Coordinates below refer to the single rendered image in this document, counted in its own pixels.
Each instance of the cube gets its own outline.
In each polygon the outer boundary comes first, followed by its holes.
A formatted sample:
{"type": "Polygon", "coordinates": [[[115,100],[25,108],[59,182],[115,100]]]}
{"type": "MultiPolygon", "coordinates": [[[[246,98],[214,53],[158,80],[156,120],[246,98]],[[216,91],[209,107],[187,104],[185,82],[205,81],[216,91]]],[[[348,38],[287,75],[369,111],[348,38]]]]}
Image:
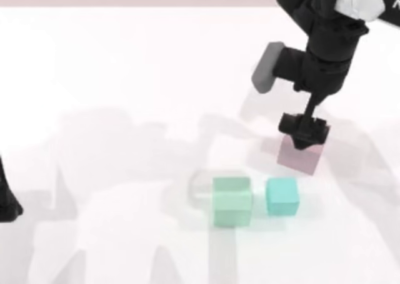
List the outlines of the cube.
{"type": "Polygon", "coordinates": [[[212,206],[214,226],[249,226],[253,208],[251,180],[245,177],[214,178],[212,206]]]}
{"type": "Polygon", "coordinates": [[[323,149],[323,145],[313,145],[302,151],[297,150],[293,145],[292,138],[289,135],[285,135],[279,150],[277,163],[307,175],[313,175],[323,149]]]}
{"type": "Polygon", "coordinates": [[[296,215],[300,197],[295,178],[271,178],[266,184],[267,212],[272,216],[296,215]]]}

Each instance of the small teal cube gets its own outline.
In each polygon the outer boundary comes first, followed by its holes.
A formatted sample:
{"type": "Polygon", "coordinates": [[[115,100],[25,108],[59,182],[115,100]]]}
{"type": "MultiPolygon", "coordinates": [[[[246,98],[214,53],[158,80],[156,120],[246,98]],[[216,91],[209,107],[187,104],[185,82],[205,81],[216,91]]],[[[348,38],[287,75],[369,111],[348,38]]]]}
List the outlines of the small teal cube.
{"type": "Polygon", "coordinates": [[[267,212],[272,216],[296,215],[300,197],[295,178],[271,178],[266,185],[267,212]]]}
{"type": "Polygon", "coordinates": [[[251,180],[245,177],[214,178],[212,206],[214,226],[249,226],[253,208],[251,180]]]}

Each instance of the white table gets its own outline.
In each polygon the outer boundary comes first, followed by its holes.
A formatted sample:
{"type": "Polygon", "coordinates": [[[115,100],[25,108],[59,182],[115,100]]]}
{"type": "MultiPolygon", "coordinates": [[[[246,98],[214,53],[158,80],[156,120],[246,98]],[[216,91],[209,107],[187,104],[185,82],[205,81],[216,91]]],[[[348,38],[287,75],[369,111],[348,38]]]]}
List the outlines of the white table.
{"type": "Polygon", "coordinates": [[[4,9],[0,27],[0,143],[26,210],[0,226],[0,283],[399,283],[398,29],[370,24],[318,109],[332,131],[310,177],[276,164],[279,119],[308,96],[250,82],[268,42],[305,47],[278,8],[4,9]],[[242,173],[251,227],[210,229],[201,190],[242,173]],[[298,178],[297,217],[264,216],[272,176],[298,178]]]}

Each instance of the teal block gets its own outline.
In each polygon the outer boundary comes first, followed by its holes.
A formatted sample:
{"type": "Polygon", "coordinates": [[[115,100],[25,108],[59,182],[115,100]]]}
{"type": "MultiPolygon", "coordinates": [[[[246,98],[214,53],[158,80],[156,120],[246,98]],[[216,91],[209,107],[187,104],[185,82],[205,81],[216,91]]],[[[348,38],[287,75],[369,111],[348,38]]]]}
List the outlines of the teal block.
{"type": "Polygon", "coordinates": [[[212,206],[215,226],[248,226],[253,208],[251,180],[233,177],[215,178],[212,206]]]}
{"type": "Polygon", "coordinates": [[[273,216],[296,215],[300,197],[295,178],[271,178],[266,184],[267,212],[273,216]]]}

